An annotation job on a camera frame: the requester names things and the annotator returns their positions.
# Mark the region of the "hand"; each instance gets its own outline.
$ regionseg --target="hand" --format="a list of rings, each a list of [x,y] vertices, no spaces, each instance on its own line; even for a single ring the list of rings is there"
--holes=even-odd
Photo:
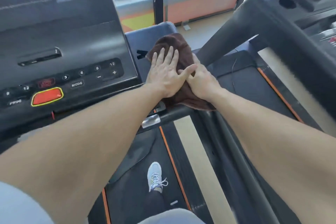
[[[161,49],[159,56],[156,52],[154,53],[146,84],[155,84],[157,88],[162,90],[163,98],[169,98],[182,87],[188,76],[195,71],[197,65],[193,64],[180,70],[178,75],[176,66],[179,60],[179,51],[175,50],[174,52],[171,46],[165,59],[164,54],[164,48]]]
[[[200,63],[195,54],[192,54],[194,63],[197,65],[195,76],[187,78],[192,92],[199,98],[211,102],[211,98],[221,86],[216,78]]]

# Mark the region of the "shoelace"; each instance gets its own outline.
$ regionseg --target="shoelace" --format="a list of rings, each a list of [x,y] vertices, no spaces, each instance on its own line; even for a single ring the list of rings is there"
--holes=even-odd
[[[160,185],[160,186],[167,186],[168,185],[168,182],[166,181],[167,178],[164,179],[163,181],[160,181],[160,177],[159,177],[158,173],[153,173],[151,179],[153,181],[153,184],[151,185],[152,189],[157,187],[158,185]]]

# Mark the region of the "person's left hand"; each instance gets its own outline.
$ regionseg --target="person's left hand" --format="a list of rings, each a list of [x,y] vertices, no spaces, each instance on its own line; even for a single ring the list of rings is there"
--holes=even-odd
[[[161,49],[159,56],[156,52],[154,53],[146,83],[155,84],[157,88],[162,90],[163,98],[169,98],[182,87],[189,75],[196,70],[197,65],[190,65],[180,74],[177,74],[176,66],[179,60],[179,51],[174,51],[171,46],[165,59],[164,53],[164,48]]]

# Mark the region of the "yellow button outline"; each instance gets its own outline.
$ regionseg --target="yellow button outline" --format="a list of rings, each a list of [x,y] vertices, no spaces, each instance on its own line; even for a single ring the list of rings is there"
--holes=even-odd
[[[34,98],[35,98],[35,96],[36,96],[37,94],[40,94],[40,93],[42,93],[42,92],[46,92],[46,91],[49,91],[49,90],[54,90],[54,89],[59,89],[59,90],[61,91],[62,96],[61,96],[60,98],[51,100],[51,101],[49,101],[49,102],[41,103],[41,104],[38,104],[38,105],[33,105]],[[60,87],[54,87],[54,88],[51,88],[51,89],[48,89],[48,90],[42,90],[42,91],[39,91],[39,92],[35,93],[35,94],[33,95],[32,99],[31,99],[31,103],[30,103],[30,105],[33,106],[33,107],[41,106],[41,105],[47,105],[47,104],[50,104],[50,103],[55,102],[55,101],[57,101],[57,100],[60,100],[60,99],[62,99],[63,97],[64,97],[63,90],[62,90]]]

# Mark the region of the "forearm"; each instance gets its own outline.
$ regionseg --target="forearm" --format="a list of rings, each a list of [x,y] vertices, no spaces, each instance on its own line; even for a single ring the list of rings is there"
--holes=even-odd
[[[324,223],[329,214],[334,219],[335,138],[225,89],[211,102],[259,173],[303,223]]]
[[[35,198],[57,223],[80,223],[161,98],[144,85],[42,129],[0,155],[0,180]]]

